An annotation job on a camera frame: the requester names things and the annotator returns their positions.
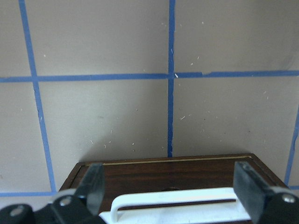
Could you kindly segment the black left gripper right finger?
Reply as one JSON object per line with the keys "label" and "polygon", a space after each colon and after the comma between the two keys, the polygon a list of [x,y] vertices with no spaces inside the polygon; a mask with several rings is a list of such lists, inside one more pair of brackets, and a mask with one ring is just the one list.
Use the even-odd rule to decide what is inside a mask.
{"label": "black left gripper right finger", "polygon": [[277,193],[248,162],[235,163],[233,189],[252,221],[278,220],[273,201]]}

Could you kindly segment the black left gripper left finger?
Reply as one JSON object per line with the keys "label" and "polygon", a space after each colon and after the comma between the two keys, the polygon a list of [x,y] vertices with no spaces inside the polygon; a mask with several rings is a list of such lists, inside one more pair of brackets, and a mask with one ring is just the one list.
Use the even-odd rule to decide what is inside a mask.
{"label": "black left gripper left finger", "polygon": [[93,163],[83,176],[74,196],[78,197],[93,215],[99,214],[105,194],[105,176],[102,163]]}

